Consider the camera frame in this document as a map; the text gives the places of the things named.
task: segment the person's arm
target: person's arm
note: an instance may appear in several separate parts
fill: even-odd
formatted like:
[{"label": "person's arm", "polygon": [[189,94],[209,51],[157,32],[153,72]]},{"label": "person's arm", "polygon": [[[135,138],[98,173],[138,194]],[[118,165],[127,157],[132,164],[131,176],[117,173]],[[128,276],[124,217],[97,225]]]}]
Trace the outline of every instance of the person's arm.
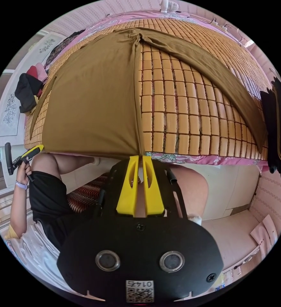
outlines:
[{"label": "person's arm", "polygon": [[[32,171],[29,163],[25,164],[22,162],[17,170],[17,181],[23,185],[27,185],[27,175],[30,175],[31,173]],[[18,187],[17,185],[15,186],[13,193],[10,212],[10,225],[19,238],[26,232],[26,190]]]}]

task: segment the qr code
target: qr code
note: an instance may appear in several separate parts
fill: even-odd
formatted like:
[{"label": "qr code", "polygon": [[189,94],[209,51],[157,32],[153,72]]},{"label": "qr code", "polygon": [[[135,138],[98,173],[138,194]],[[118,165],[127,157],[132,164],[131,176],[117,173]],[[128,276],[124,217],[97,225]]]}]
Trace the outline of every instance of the qr code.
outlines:
[{"label": "qr code", "polygon": [[153,288],[127,288],[128,303],[153,303]]}]

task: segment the screw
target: screw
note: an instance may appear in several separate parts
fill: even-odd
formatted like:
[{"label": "screw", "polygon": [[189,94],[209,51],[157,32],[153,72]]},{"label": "screw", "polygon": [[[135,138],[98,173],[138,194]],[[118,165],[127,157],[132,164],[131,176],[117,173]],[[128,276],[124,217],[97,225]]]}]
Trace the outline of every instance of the screw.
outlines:
[{"label": "screw", "polygon": [[136,229],[138,231],[144,231],[145,230],[145,226],[143,224],[137,223]]},{"label": "screw", "polygon": [[216,278],[216,274],[212,273],[207,277],[207,282],[212,282],[215,280],[215,278]]}]

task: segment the person's hand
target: person's hand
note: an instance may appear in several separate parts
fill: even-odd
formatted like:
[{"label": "person's hand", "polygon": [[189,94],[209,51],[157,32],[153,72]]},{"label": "person's hand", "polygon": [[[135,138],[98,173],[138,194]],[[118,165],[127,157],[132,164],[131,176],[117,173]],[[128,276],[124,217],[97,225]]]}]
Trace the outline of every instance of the person's hand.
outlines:
[{"label": "person's hand", "polygon": [[17,181],[22,183],[23,185],[28,184],[28,175],[32,174],[31,166],[29,162],[25,163],[22,162],[22,164],[18,167],[17,170]]}]

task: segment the label sticker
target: label sticker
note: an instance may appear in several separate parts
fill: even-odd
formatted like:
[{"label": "label sticker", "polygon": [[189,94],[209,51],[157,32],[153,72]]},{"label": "label sticker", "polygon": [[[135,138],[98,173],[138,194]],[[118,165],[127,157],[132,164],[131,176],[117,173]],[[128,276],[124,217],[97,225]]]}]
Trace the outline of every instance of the label sticker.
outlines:
[{"label": "label sticker", "polygon": [[153,303],[154,284],[153,280],[126,280],[127,303]]}]

